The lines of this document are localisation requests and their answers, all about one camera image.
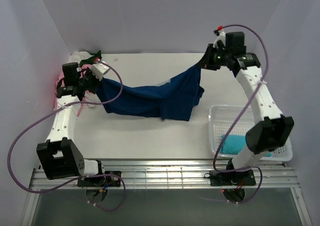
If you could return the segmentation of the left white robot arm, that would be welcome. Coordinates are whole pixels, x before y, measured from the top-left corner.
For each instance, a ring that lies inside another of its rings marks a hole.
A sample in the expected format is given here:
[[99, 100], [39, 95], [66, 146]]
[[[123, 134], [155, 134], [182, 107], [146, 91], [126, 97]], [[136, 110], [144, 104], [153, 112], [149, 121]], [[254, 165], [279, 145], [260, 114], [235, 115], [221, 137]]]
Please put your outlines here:
[[87, 160], [74, 142], [74, 130], [85, 92], [94, 92], [109, 67], [100, 63], [81, 69], [78, 63], [62, 66], [63, 78], [56, 88], [56, 108], [51, 131], [44, 143], [37, 145], [36, 152], [49, 180], [72, 176], [88, 176], [94, 185], [106, 180], [102, 163]]

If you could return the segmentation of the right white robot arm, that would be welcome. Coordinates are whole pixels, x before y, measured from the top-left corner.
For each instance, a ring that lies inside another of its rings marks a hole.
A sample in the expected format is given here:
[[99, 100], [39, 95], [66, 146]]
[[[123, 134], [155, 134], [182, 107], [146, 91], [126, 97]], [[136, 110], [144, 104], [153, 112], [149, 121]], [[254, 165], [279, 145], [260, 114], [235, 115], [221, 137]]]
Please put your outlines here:
[[248, 107], [254, 116], [254, 126], [245, 135], [245, 146], [232, 158], [226, 170], [226, 179], [238, 184], [244, 178], [244, 172], [269, 152], [285, 145], [294, 120], [284, 116], [273, 100], [265, 82], [267, 70], [261, 68], [256, 54], [246, 52], [243, 32], [225, 33], [223, 29], [214, 32], [217, 38], [208, 44], [207, 49], [196, 67], [217, 71], [227, 67], [241, 85], [248, 102], [231, 125], [234, 128]]

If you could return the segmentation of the navy blue printed t-shirt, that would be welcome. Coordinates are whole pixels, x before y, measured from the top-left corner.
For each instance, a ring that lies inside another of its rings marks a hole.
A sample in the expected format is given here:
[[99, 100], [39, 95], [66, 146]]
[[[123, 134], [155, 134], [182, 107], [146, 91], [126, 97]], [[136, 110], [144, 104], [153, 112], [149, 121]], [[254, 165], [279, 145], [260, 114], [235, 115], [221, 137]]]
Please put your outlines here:
[[157, 86], [123, 86], [120, 96], [104, 105], [107, 113], [189, 121], [200, 102], [201, 69], [196, 66]]

